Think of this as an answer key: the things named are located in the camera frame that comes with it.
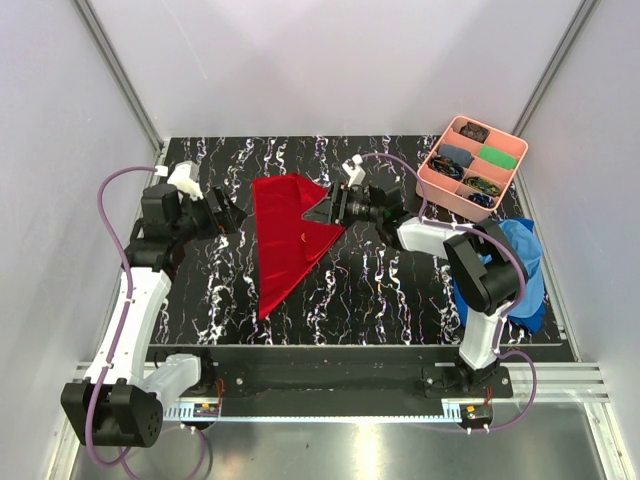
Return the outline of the red cloth napkin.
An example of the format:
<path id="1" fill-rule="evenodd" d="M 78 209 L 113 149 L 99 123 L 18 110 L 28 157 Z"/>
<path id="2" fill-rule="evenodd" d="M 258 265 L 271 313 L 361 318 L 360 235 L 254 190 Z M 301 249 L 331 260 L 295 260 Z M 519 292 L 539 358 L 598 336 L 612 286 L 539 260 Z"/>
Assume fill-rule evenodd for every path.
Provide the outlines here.
<path id="1" fill-rule="evenodd" d="M 252 183 L 259 264 L 258 318 L 266 319 L 343 235 L 339 226 L 302 219 L 328 189 L 295 174 Z M 306 233 L 306 242 L 301 234 Z"/>

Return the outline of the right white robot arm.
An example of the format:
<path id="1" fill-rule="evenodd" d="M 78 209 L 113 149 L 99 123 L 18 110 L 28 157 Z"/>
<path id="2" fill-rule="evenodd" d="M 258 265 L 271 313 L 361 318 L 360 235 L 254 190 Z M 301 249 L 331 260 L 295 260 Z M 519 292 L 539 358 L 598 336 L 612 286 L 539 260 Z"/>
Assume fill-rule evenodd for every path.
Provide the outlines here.
<path id="1" fill-rule="evenodd" d="M 454 365 L 429 391 L 483 396 L 500 366 L 499 339 L 508 310 L 526 291 L 528 273 L 498 224 L 428 221 L 405 209 L 400 190 L 335 183 L 303 213 L 305 220 L 349 227 L 375 226 L 381 241 L 396 250 L 426 253 L 448 261 L 450 275 L 467 304 L 463 340 Z"/>

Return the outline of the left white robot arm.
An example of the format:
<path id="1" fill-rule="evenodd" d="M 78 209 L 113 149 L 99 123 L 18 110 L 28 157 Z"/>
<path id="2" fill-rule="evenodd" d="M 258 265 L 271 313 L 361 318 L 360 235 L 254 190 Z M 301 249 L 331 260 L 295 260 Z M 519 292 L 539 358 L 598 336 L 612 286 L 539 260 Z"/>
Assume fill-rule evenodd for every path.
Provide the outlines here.
<path id="1" fill-rule="evenodd" d="M 207 198 L 197 165 L 155 167 L 160 183 L 143 191 L 141 214 L 128 243 L 118 243 L 122 274 L 107 331 L 78 383 L 68 383 L 61 406 L 86 447 L 150 447 L 164 412 L 187 390 L 215 386 L 216 372 L 193 354 L 171 354 L 154 372 L 145 361 L 155 322 L 186 245 L 235 233 L 246 218 L 219 187 Z"/>

